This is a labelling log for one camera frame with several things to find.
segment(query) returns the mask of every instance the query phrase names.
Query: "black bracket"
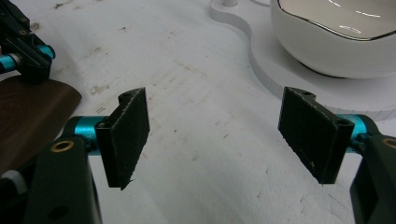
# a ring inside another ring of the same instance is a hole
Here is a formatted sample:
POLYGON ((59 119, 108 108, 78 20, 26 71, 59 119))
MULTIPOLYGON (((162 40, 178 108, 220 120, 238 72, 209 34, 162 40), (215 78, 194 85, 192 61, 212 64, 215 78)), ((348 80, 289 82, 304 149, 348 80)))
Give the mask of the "black bracket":
POLYGON ((396 223, 396 138, 381 134, 367 116, 336 116, 313 93, 289 87, 278 129, 320 184, 335 182, 348 147, 360 153, 350 188, 356 223, 396 223))

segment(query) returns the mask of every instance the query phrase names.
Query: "white table surface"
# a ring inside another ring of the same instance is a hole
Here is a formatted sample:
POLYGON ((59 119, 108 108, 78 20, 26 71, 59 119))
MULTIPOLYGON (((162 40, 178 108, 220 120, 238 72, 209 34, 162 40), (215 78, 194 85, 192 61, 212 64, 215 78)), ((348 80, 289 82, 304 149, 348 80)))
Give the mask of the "white table surface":
MULTIPOLYGON (((51 78, 82 94, 76 115, 109 115, 118 95, 147 88, 134 181, 108 188, 90 157, 104 223, 354 223, 360 156, 318 184, 277 130, 281 101, 251 70, 248 38, 213 21, 209 2, 13 1, 56 50, 51 78)), ((377 124, 396 135, 396 119, 377 124)))

